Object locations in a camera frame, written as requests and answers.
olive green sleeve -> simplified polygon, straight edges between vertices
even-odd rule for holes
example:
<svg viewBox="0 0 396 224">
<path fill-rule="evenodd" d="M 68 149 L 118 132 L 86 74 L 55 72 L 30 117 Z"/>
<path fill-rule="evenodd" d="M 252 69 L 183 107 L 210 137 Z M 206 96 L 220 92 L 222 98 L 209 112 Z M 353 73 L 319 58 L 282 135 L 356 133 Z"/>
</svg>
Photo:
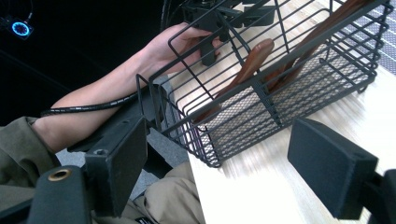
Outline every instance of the olive green sleeve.
<svg viewBox="0 0 396 224">
<path fill-rule="evenodd" d="M 59 166 L 56 156 L 22 117 L 0 127 L 0 185 L 34 187 L 43 173 Z"/>
</svg>

black wire basket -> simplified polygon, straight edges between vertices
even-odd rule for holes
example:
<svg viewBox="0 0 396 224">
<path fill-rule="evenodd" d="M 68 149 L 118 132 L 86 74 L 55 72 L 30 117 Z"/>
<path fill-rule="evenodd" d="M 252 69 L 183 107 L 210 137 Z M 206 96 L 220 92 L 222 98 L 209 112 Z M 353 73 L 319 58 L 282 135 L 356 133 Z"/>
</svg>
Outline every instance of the black wire basket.
<svg viewBox="0 0 396 224">
<path fill-rule="evenodd" d="M 144 80 L 155 111 L 161 111 L 154 128 L 209 167 L 220 167 L 233 155 L 290 126 L 295 118 L 306 117 L 354 91 L 363 91 L 375 80 L 378 51 L 384 45 L 381 35 L 388 29 L 386 17 L 393 10 L 389 1 L 369 1 L 297 48 L 345 1 L 213 2 L 216 4 L 201 14 L 187 15 L 189 27 L 205 28 L 203 21 L 216 24 L 213 35 L 182 55 L 176 53 L 174 62 Z M 207 50 L 216 36 L 223 44 Z M 174 38 L 169 41 L 171 48 Z M 250 50 L 266 38 L 271 38 L 275 47 L 261 68 L 216 97 L 236 76 Z M 315 51 L 309 57 L 297 60 L 290 69 L 279 70 L 313 47 Z M 186 57 L 204 48 L 202 60 L 185 63 Z M 216 60 L 203 65 L 205 57 L 214 52 L 219 53 Z M 164 76 L 164 71 L 176 63 L 184 63 L 186 68 Z M 284 80 L 295 69 L 300 72 L 292 81 L 269 91 L 271 83 Z M 270 77 L 276 71 L 282 72 Z M 157 91 L 160 88 L 169 91 Z M 220 109 L 196 121 L 219 105 Z"/>
</svg>

glowing blue ring light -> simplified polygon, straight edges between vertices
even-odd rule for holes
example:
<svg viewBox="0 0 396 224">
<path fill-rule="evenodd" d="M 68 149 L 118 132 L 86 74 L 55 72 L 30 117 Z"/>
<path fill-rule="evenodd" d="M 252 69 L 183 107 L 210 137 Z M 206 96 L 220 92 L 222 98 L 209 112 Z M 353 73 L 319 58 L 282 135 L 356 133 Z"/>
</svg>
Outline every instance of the glowing blue ring light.
<svg viewBox="0 0 396 224">
<path fill-rule="evenodd" d="M 11 28 L 16 35 L 27 36 L 30 34 L 29 26 L 20 21 L 14 22 Z"/>
</svg>

human hand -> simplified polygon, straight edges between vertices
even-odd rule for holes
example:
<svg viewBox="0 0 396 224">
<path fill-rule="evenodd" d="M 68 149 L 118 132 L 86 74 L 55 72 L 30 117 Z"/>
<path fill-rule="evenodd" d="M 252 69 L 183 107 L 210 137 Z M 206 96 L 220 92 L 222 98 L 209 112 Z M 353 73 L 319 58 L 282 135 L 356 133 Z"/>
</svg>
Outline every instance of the human hand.
<svg viewBox="0 0 396 224">
<path fill-rule="evenodd" d="M 151 61 L 152 69 L 154 72 L 163 68 L 174 59 L 177 58 L 175 53 L 171 50 L 168 45 L 168 41 L 171 37 L 176 35 L 182 29 L 186 28 L 188 24 L 186 22 L 182 22 L 181 24 L 174 25 L 172 27 L 167 28 L 162 33 L 157 35 L 154 39 L 152 39 L 144 48 L 143 52 L 146 57 Z M 200 30 L 197 28 L 189 28 L 185 32 L 178 35 L 175 39 L 171 41 L 172 47 L 177 51 L 178 54 L 183 54 L 188 49 L 192 48 L 199 42 L 199 37 L 211 35 L 211 32 Z M 214 47 L 220 44 L 219 39 L 215 38 L 212 42 Z M 191 64 L 199 60 L 201 57 L 200 51 L 197 50 L 193 54 L 189 55 L 184 59 L 186 64 Z M 184 68 L 183 63 L 178 63 L 169 70 L 165 72 L 165 74 L 174 73 L 180 71 Z"/>
</svg>

person's arm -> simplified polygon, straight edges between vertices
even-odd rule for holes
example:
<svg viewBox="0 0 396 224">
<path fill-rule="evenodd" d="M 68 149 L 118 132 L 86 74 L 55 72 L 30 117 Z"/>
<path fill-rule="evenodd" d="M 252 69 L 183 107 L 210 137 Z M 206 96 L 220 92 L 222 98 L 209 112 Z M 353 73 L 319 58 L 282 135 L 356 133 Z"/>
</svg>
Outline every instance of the person's arm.
<svg viewBox="0 0 396 224">
<path fill-rule="evenodd" d="M 167 42 L 171 36 L 186 26 L 186 23 L 181 23 L 168 28 L 108 75 L 90 85 L 72 91 L 56 102 L 52 108 L 96 105 L 134 93 L 137 91 L 136 74 L 148 78 L 176 58 Z M 172 45 L 180 53 L 196 44 L 196 37 L 204 35 L 210 35 L 210 33 L 190 28 L 182 35 L 179 35 L 172 42 Z M 195 52 L 189 57 L 189 60 L 191 62 L 196 61 L 199 56 L 199 52 Z M 180 69 L 181 65 L 175 65 L 168 72 L 171 73 Z M 33 129 L 48 147 L 56 153 L 90 136 L 116 111 L 117 108 L 112 108 L 93 112 L 48 116 L 38 119 L 33 124 Z"/>
</svg>

